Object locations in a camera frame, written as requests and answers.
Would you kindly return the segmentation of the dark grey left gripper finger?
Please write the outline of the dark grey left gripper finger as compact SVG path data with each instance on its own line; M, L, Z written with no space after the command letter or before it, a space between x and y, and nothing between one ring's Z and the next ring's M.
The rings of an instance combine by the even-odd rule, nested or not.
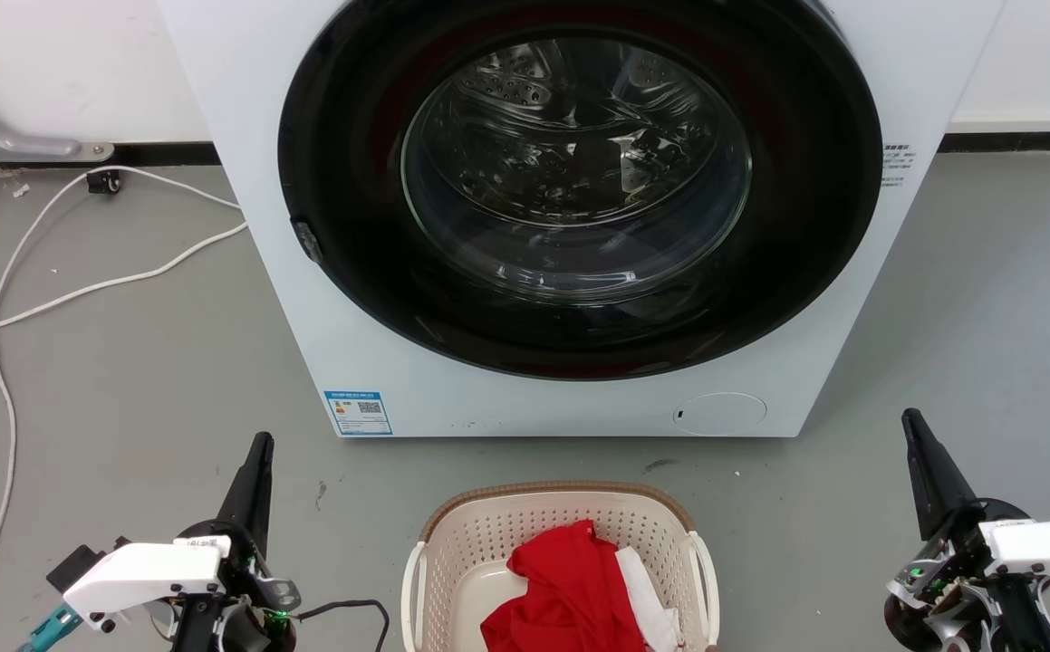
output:
M217 516L217 533L253 544L259 554L267 554L274 460L275 438L256 433Z

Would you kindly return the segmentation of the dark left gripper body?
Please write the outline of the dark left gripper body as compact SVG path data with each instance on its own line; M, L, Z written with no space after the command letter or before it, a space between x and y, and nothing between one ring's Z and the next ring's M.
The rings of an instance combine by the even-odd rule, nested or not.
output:
M217 533L217 520L185 530L176 544L215 546L217 579L205 589L173 590L178 610L174 651L293 651L296 627L290 611L300 604L291 580L267 569L266 556L239 540Z

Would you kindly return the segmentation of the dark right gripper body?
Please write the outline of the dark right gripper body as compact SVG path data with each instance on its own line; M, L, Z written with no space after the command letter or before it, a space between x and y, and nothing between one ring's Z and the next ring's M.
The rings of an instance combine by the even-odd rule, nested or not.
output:
M886 586L883 619L892 638L910 651L1002 651L980 525L1026 517L991 498L967 500L942 516L923 548Z

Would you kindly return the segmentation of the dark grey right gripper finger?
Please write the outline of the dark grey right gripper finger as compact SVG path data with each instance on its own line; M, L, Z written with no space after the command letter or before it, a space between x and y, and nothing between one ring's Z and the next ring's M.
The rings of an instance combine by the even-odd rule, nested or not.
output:
M921 411L902 412L901 425L920 540L927 542L947 527L951 517L975 507L976 495Z

